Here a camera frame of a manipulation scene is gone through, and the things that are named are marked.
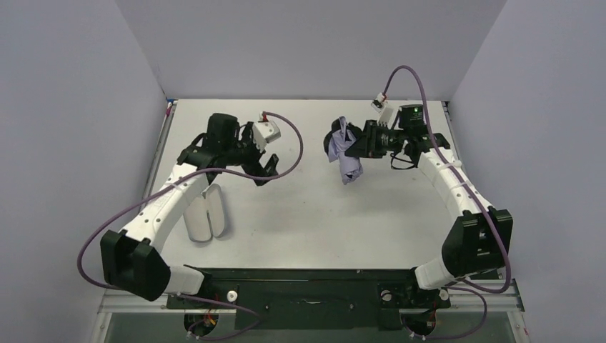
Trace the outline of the lavender umbrella case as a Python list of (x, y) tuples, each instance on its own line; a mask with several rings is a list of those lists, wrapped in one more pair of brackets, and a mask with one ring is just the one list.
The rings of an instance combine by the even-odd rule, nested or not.
[(218, 184), (208, 186), (184, 212), (188, 237), (196, 243), (204, 243), (224, 235), (228, 228), (226, 205), (222, 188)]

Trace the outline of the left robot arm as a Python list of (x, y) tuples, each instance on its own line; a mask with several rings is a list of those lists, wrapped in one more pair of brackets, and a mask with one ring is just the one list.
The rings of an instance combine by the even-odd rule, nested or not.
[(139, 213), (119, 231), (100, 239), (104, 281), (149, 301), (163, 294), (197, 294), (203, 272), (184, 265), (169, 265), (162, 249), (177, 222), (183, 219), (193, 242), (206, 242), (226, 229), (218, 174), (230, 167), (257, 186), (278, 178), (279, 158), (260, 160), (268, 144), (281, 136), (274, 116), (262, 113), (257, 121), (240, 124), (235, 116), (215, 113), (207, 130), (196, 136), (177, 157), (159, 191), (136, 205)]

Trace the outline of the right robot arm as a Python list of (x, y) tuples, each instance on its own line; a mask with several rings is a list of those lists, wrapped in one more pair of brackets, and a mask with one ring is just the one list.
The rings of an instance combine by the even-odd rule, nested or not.
[[(396, 114), (393, 124), (390, 117)], [(441, 133), (434, 133), (422, 105), (385, 105), (378, 120), (359, 128), (344, 117), (324, 140), (326, 154), (341, 163), (344, 183), (362, 173), (360, 160), (403, 153), (440, 195), (453, 219), (437, 257), (412, 269), (415, 291), (434, 291), (461, 282), (489, 294), (503, 293), (512, 281), (508, 259), (513, 218), (495, 209), (473, 185)]]

